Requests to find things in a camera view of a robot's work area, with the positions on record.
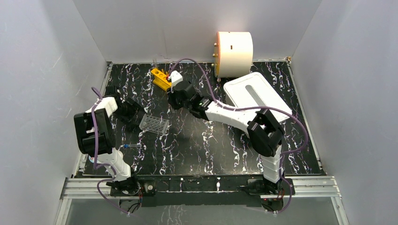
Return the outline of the yellow test tube rack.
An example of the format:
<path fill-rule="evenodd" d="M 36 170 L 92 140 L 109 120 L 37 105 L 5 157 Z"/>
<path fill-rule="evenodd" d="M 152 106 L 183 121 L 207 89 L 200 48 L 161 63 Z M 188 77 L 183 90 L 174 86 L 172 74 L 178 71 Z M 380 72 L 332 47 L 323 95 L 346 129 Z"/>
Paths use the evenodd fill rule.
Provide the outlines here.
<path fill-rule="evenodd" d="M 167 91 L 171 88 L 171 82 L 167 80 L 168 74 L 164 73 L 162 70 L 153 68 L 151 74 L 154 76 L 153 83 L 160 87 L 162 90 Z"/>

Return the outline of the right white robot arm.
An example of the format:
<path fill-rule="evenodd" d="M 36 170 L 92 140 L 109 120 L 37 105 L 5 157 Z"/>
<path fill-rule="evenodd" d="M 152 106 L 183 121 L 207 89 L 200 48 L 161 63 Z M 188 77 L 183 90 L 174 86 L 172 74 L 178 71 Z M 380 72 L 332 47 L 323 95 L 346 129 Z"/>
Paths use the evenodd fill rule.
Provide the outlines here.
<path fill-rule="evenodd" d="M 187 109 L 194 117 L 227 124 L 243 131 L 252 148 L 261 156 L 265 190 L 277 194 L 283 188 L 281 149 L 283 129 L 268 109 L 257 111 L 228 110 L 208 96 L 198 93 L 188 81 L 167 89 L 168 103 L 175 109 Z"/>

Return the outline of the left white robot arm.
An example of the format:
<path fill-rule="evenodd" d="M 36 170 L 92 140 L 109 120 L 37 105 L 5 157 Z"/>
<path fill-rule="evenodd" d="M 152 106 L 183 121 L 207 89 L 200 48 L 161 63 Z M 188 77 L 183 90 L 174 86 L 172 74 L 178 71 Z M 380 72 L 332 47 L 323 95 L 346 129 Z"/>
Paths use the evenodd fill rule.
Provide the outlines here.
<path fill-rule="evenodd" d="M 106 87 L 104 96 L 96 88 L 92 90 L 98 95 L 97 101 L 89 110 L 73 118 L 79 150 L 94 159 L 94 168 L 105 167 L 115 181 L 123 181 L 122 189 L 127 194 L 135 195 L 140 190 L 140 182 L 132 178 L 131 167 L 115 147 L 111 117 L 115 116 L 126 126 L 135 128 L 146 112 L 132 98 L 123 97 L 117 86 Z"/>

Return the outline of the clear well plate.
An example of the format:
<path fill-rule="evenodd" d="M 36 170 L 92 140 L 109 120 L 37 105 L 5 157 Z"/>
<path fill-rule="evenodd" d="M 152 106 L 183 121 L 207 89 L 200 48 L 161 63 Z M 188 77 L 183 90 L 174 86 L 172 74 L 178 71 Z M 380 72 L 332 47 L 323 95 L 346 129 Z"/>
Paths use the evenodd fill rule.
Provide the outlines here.
<path fill-rule="evenodd" d="M 170 125 L 169 120 L 145 114 L 139 124 L 142 131 L 165 135 Z"/>

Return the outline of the white bin lid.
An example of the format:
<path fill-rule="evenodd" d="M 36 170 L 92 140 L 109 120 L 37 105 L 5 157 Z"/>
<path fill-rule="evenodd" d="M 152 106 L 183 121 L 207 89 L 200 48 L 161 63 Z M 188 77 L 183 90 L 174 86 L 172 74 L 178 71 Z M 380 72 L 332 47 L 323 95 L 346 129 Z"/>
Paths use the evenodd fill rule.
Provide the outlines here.
<path fill-rule="evenodd" d="M 226 104 L 237 108 L 268 106 L 292 114 L 291 108 L 259 72 L 228 81 L 223 85 Z"/>

